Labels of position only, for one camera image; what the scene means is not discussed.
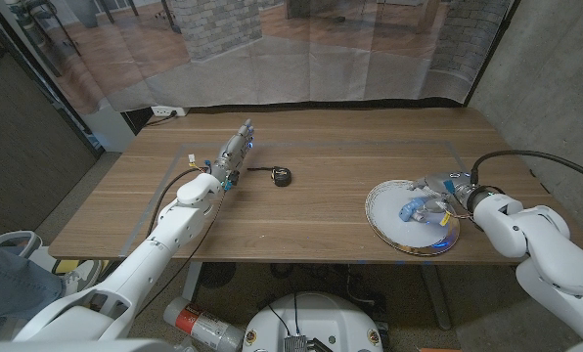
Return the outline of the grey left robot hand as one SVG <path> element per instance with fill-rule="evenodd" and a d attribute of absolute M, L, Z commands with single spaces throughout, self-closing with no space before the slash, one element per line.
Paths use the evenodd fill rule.
<path fill-rule="evenodd" d="M 221 148 L 210 167 L 210 174 L 221 182 L 225 191 L 238 184 L 240 168 L 247 152 L 252 148 L 253 132 L 251 120 L 247 119 L 237 134 Z"/>

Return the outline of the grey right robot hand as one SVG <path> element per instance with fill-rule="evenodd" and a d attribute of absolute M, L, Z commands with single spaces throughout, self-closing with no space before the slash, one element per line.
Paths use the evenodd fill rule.
<path fill-rule="evenodd" d="M 409 190 L 421 190 L 424 195 L 411 202 L 410 219 L 445 226 L 452 218 L 471 218 L 464 197 L 458 195 L 470 185 L 470 174 L 461 171 L 427 174 L 414 181 Z"/>

